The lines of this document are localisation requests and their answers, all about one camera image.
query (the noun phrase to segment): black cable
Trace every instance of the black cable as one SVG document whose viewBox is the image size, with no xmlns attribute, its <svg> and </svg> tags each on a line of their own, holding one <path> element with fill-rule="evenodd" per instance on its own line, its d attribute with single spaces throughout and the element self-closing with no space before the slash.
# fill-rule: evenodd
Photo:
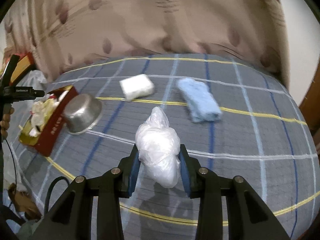
<svg viewBox="0 0 320 240">
<path fill-rule="evenodd" d="M 5 139 L 5 141 L 6 141 L 8 147 L 9 147 L 9 150 L 10 150 L 10 152 L 11 152 L 11 157 L 12 157 L 13 167 L 14 167 L 14 176 L 15 176 L 15 183 L 16 183 L 16 187 L 15 187 L 14 194 L 13 194 L 13 199 L 14 199 L 14 197 L 15 197 L 15 195 L 16 195 L 16 192 L 17 192 L 17 171 L 16 171 L 16 164 L 15 164 L 15 162 L 14 162 L 13 153 L 12 153 L 12 150 L 11 150 L 11 148 L 10 148 L 10 145 L 9 145 L 7 139 Z"/>
<path fill-rule="evenodd" d="M 47 212 L 49 211 L 49 202 L 50 202 L 52 190 L 53 190 L 54 186 L 57 184 L 57 182 L 59 182 L 60 180 L 65 180 L 67 182 L 68 186 L 70 185 L 69 180 L 64 176 L 57 177 L 53 180 L 53 182 L 51 182 L 49 189 L 48 189 L 48 192 L 47 192 L 47 196 L 45 197 L 44 215 L 47 214 Z"/>
</svg>

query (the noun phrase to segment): folded blue cloth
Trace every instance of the folded blue cloth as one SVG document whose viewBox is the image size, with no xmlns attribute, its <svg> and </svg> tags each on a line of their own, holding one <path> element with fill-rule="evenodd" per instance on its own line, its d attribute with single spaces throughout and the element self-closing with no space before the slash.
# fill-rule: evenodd
<svg viewBox="0 0 320 240">
<path fill-rule="evenodd" d="M 220 119 L 222 112 L 206 84 L 192 78 L 183 78 L 178 80 L 177 87 L 188 104 L 193 122 Z"/>
</svg>

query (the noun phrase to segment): red box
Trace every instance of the red box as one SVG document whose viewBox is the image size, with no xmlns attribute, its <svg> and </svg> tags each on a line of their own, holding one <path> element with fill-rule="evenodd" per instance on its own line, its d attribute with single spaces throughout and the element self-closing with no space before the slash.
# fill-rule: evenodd
<svg viewBox="0 0 320 240">
<path fill-rule="evenodd" d="M 65 123 L 64 117 L 62 116 L 63 110 L 66 105 L 70 102 L 72 98 L 78 95 L 77 90 L 74 86 L 66 86 L 62 88 L 55 89 L 50 91 L 48 94 L 55 94 L 57 98 L 64 92 L 68 90 L 69 92 L 65 95 L 63 100 L 57 106 L 55 111 L 52 113 L 47 124 L 45 125 L 43 131 L 38 137 L 31 137 L 24 133 L 24 130 L 30 129 L 31 123 L 30 118 L 24 125 L 21 134 L 19 136 L 19 141 L 29 147 L 34 148 L 38 153 L 44 157 L 49 157 L 54 146 L 54 143 L 57 140 L 57 137 Z"/>
</svg>

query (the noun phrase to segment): screw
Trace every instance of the screw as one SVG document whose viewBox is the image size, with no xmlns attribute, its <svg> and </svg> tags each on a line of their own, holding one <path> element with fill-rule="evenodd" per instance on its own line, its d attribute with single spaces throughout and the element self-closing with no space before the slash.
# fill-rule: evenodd
<svg viewBox="0 0 320 240">
<path fill-rule="evenodd" d="M 111 173 L 112 174 L 118 174 L 120 172 L 120 169 L 119 168 L 113 168 L 112 170 L 111 170 Z"/>
<path fill-rule="evenodd" d="M 76 177 L 76 183 L 81 183 L 84 181 L 84 176 L 78 176 Z"/>
<path fill-rule="evenodd" d="M 241 176 L 235 176 L 235 181 L 238 183 L 244 182 L 244 179 Z"/>
<path fill-rule="evenodd" d="M 207 169 L 207 168 L 204 168 L 204 167 L 201 167 L 201 168 L 199 169 L 199 172 L 200 172 L 201 174 L 207 174 L 207 173 L 208 173 L 208 169 Z"/>
</svg>

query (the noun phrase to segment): metal bowl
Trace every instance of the metal bowl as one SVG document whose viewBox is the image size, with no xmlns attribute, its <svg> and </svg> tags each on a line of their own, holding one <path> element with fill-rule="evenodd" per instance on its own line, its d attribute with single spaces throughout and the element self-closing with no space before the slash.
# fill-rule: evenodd
<svg viewBox="0 0 320 240">
<path fill-rule="evenodd" d="M 91 129 L 97 124 L 101 115 L 101 101 L 89 94 L 74 97 L 63 111 L 71 134 L 81 134 Z"/>
</svg>

